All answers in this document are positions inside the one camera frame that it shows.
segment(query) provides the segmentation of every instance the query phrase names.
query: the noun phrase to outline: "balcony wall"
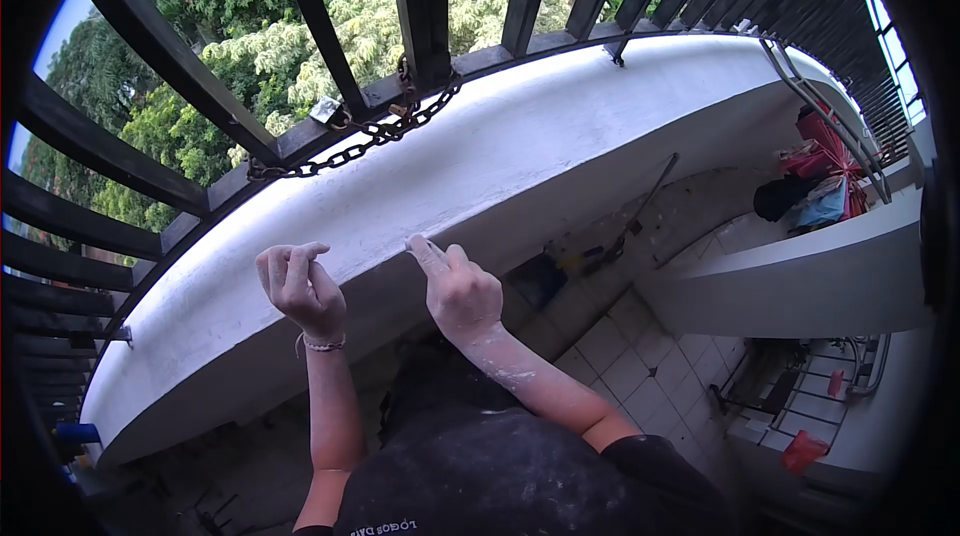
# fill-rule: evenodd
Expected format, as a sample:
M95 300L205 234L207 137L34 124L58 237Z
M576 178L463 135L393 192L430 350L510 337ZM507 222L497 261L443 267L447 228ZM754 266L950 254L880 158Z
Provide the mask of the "balcony wall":
M670 182L764 167L799 141L802 101L752 38L645 38L624 59L598 47L487 76L402 142L277 182L234 211L130 314L132 341L109 345L81 413L102 437L93 457L139 458L306 388L298 330L257 278L269 246L332 246L321 261L343 288L356 361L426 319L425 280L403 254L414 232L460 242L501 273L648 192L674 152ZM821 66L795 63L856 120Z
M637 276L674 334L846 338L929 326L920 269L920 201L735 254Z

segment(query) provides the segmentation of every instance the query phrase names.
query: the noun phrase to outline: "wrist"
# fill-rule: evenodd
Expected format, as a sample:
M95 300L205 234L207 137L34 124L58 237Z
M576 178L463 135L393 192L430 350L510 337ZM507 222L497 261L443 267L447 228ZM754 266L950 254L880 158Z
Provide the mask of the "wrist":
M303 342L307 344L326 346L345 342L346 340L347 334L342 329L317 329L314 327L305 327L303 329Z
M454 346L461 347L483 344L488 340L500 338L504 335L510 336L510 332L507 331L507 328L503 326L502 322L497 320L491 324L472 326L468 329L461 327L458 329L444 330L443 335Z

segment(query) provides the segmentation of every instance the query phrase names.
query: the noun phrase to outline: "hand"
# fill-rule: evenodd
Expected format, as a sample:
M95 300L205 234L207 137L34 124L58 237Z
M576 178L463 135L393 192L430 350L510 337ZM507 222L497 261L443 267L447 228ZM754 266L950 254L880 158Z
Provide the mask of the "hand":
M415 234L407 250L426 274L426 307L450 342L469 344L500 326L500 281L468 259L463 247L451 244L444 253Z
M307 337L334 343L344 337L347 302L340 286L314 260L328 251L330 246L320 242L271 246L256 256L256 271L274 307Z

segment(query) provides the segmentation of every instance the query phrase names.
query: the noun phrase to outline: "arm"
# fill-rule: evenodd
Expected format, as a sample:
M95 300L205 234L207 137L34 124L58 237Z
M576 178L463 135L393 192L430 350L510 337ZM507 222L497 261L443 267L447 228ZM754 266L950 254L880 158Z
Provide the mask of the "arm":
M347 303L336 282L313 260L330 247L273 246L256 258L270 302L303 329L310 392L313 479L294 530L333 526L351 471L366 455L354 383L343 349Z
M599 453L641 432L604 398L560 371L500 323L499 280L470 261L460 245L446 253L422 236L408 243L427 277L426 304L443 335L474 365L539 417L580 434Z

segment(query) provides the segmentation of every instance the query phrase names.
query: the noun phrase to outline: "rusty chain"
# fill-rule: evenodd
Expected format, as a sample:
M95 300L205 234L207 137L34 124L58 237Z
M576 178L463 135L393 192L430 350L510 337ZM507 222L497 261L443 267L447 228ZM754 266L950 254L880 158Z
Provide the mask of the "rusty chain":
M247 154L245 155L246 180L249 182L270 182L281 178L309 178L318 175L321 170L340 168L355 159L363 157L368 150L375 146L396 143L410 130L419 128L427 122L430 122L440 110L447 106L450 99L460 92L462 86L459 82L460 76L451 69L450 81L447 83L446 88L443 89L439 98L426 109L421 109L422 101L417 98L417 89L410 80L409 68L404 55L400 56L396 72L399 76L400 84L403 86L404 98L404 105L390 105L390 112L398 116L396 121L385 121L383 123L374 121L356 122L347 105L342 105L342 124L334 123L334 120L327 123L327 126L331 130L337 132L342 132L352 127L356 128L358 132L370 136L370 140L348 146L342 151L330 155L326 160L311 160L292 169L269 167Z

